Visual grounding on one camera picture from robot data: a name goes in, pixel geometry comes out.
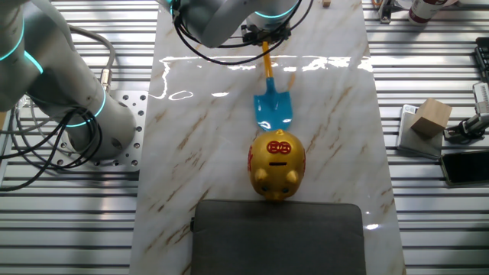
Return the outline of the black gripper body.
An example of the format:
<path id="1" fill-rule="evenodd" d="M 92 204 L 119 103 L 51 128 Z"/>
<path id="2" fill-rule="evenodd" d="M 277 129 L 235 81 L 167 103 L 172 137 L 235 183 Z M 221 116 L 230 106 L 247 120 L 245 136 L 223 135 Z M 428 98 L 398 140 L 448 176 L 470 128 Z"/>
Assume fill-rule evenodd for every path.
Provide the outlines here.
<path id="1" fill-rule="evenodd" d="M 287 40 L 290 36 L 290 26 L 278 27 L 272 31 L 267 31 L 258 28 L 256 25 L 246 25 L 241 26 L 241 35 L 243 44 L 252 45 L 253 40 L 262 40 L 262 42 L 268 40 L 272 37 L 280 37 L 281 40 Z"/>

